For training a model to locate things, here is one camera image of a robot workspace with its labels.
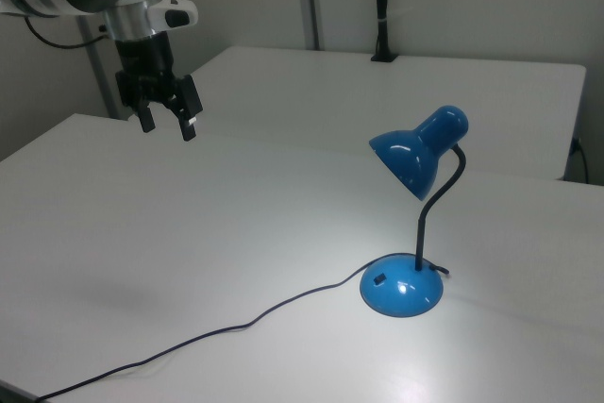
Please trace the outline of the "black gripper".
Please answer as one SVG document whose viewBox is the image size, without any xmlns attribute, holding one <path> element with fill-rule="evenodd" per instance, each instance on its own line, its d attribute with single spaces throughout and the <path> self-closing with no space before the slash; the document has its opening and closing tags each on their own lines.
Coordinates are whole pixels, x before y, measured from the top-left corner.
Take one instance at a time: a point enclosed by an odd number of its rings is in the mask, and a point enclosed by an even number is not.
<svg viewBox="0 0 604 403">
<path fill-rule="evenodd" d="M 190 75 L 176 76 L 167 34 L 130 42 L 116 42 L 122 70 L 115 77 L 122 103 L 137 113 L 144 133 L 155 129 L 149 104 L 160 103 L 178 119 L 185 142 L 196 136 L 196 115 L 203 110 Z"/>
</svg>

